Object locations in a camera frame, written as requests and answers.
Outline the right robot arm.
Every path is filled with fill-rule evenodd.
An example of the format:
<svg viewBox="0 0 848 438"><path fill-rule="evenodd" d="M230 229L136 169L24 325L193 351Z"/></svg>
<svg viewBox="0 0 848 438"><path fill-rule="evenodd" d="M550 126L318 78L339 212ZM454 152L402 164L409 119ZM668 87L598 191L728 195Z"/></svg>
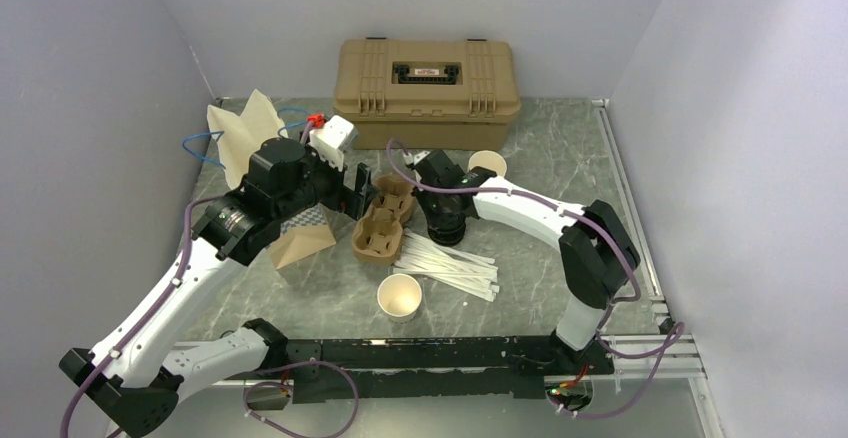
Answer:
<svg viewBox="0 0 848 438"><path fill-rule="evenodd" d="M590 343L611 312L619 290L634 282L641 257L612 206L557 201L512 184L478 166L468 171L442 150L403 155L419 178L414 194L428 236L454 246L469 218L507 225L559 252L570 296L551 346L557 369L574 373L590 357Z"/></svg>

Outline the black cup lid stack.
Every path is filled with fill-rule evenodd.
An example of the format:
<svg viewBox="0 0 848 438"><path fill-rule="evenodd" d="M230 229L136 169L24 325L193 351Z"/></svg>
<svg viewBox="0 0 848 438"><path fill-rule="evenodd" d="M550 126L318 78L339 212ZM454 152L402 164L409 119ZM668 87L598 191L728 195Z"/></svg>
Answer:
<svg viewBox="0 0 848 438"><path fill-rule="evenodd" d="M463 240L466 233L466 224L463 223L453 228L429 226L427 233L434 243L440 246L453 247Z"/></svg>

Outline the aluminium side rail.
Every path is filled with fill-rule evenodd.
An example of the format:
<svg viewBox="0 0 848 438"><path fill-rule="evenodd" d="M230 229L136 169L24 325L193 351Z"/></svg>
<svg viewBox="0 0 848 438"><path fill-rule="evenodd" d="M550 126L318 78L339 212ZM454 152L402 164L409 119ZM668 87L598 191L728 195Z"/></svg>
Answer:
<svg viewBox="0 0 848 438"><path fill-rule="evenodd" d="M642 226L630 183L628 182L609 119L609 101L607 99L594 99L592 101L592 111L602 130L604 143L613 166L613 175L623 204L628 233L642 258L642 264L638 270L641 290L639 305L650 314L654 322L654 327L649 334L612 334L608 328L605 328L604 338L609 341L610 346L621 352L631 354L646 353L662 345L670 328L677 321L664 295L664 290L648 245L647 236ZM698 348L694 338L688 334L683 334L675 345L665 351L655 374L657 380L686 379L690 382L705 377L706 373Z"/></svg>

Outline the white paper cup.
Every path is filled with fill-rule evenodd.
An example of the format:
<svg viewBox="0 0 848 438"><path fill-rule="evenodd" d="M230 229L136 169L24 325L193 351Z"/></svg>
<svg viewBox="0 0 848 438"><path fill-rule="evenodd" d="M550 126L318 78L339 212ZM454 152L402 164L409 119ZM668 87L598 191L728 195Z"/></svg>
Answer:
<svg viewBox="0 0 848 438"><path fill-rule="evenodd" d="M395 323L407 323L418 312L423 291L418 280L407 274L392 274L378 286L377 303Z"/></svg>

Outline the green paper cup stack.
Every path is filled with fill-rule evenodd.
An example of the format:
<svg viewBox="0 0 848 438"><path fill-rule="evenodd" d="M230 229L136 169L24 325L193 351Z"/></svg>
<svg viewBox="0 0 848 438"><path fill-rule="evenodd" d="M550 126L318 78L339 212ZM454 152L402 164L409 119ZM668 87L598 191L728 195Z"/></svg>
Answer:
<svg viewBox="0 0 848 438"><path fill-rule="evenodd" d="M469 157L467 168L468 170L485 168L493 171L499 177L504 177L508 170L508 165L501 154L491 150L481 150Z"/></svg>

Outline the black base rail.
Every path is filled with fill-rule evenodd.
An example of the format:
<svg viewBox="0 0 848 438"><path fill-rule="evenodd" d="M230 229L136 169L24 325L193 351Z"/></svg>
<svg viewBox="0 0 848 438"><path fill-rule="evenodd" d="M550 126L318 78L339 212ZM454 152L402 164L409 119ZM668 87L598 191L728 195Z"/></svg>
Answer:
<svg viewBox="0 0 848 438"><path fill-rule="evenodd" d="M581 353L553 335L487 337L292 339L287 355L238 378L284 377L284 364L306 365L288 373L297 404L349 398L509 395L537 399L558 379L610 375L611 358L597 343Z"/></svg>

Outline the paper bag with blue handles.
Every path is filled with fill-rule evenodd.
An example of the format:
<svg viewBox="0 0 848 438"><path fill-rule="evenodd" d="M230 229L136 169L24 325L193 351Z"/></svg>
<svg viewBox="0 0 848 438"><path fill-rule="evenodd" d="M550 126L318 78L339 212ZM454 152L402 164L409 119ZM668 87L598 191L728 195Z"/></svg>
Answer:
<svg viewBox="0 0 848 438"><path fill-rule="evenodd" d="M227 188L189 205L180 265L192 267L203 257L214 265L247 266L280 240L286 222L320 204L308 177L310 164L321 159L307 143L311 130L290 136L258 90L240 113L209 106L207 122L221 135L218 157Z"/></svg>

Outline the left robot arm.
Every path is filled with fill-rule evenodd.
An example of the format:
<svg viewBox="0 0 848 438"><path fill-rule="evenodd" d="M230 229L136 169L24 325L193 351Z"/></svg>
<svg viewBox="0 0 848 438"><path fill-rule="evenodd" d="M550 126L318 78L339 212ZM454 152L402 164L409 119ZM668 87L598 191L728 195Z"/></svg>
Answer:
<svg viewBox="0 0 848 438"><path fill-rule="evenodd" d="M161 426L177 405L226 378L279 375L291 364L287 337L263 319L180 353L174 344L194 315L281 234L282 225L322 205L360 218L376 197L372 172L359 164L353 187L346 167L315 142L271 138L250 156L246 173L226 194L184 217L181 253L137 308L90 349L73 348L61 370L129 437Z"/></svg>

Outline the pile of wrapped straws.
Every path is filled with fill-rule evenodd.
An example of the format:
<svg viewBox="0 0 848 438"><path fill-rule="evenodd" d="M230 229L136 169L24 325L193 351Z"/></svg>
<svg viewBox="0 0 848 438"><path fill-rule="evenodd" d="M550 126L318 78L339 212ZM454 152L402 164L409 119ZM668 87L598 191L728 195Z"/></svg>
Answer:
<svg viewBox="0 0 848 438"><path fill-rule="evenodd" d="M404 230L401 253L392 271L429 278L487 302L500 292L495 259L438 245Z"/></svg>

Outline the tan plastic toolbox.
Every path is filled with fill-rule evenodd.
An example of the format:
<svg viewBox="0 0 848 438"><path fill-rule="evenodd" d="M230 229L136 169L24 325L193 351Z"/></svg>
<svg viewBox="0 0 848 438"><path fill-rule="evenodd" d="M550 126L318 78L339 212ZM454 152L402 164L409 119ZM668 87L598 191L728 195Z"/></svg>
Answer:
<svg viewBox="0 0 848 438"><path fill-rule="evenodd" d="M354 146L497 150L521 110L511 47L502 41L349 39L333 109L355 125Z"/></svg>

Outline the brown pulp cup carrier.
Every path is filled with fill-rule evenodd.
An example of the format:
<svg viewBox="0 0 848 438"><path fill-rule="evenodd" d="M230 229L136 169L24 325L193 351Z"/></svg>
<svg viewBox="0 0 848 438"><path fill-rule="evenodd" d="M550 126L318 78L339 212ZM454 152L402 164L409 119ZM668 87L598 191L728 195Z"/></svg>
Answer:
<svg viewBox="0 0 848 438"><path fill-rule="evenodd" d="M416 205L413 185L397 174L377 177L378 194L352 233L354 257L364 263L391 265L400 255L404 225Z"/></svg>

